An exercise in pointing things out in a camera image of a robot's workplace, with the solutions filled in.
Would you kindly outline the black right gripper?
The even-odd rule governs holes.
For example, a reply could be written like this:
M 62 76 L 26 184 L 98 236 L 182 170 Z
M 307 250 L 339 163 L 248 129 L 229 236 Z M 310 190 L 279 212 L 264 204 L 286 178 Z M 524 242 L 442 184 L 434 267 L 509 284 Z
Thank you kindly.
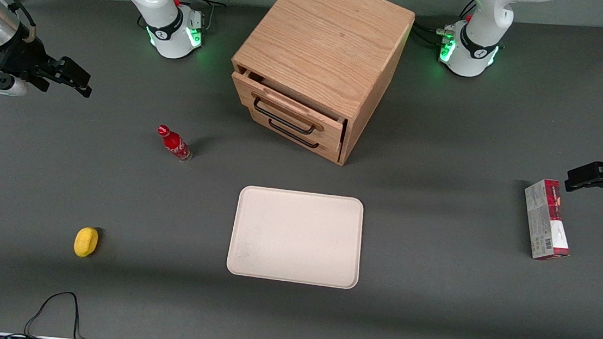
M 45 93 L 54 82 L 89 98 L 90 79 L 90 74 L 72 58 L 57 61 L 47 55 L 40 40 L 27 44 L 14 39 L 0 47 L 0 91 L 17 90 L 20 84 L 27 83 Z

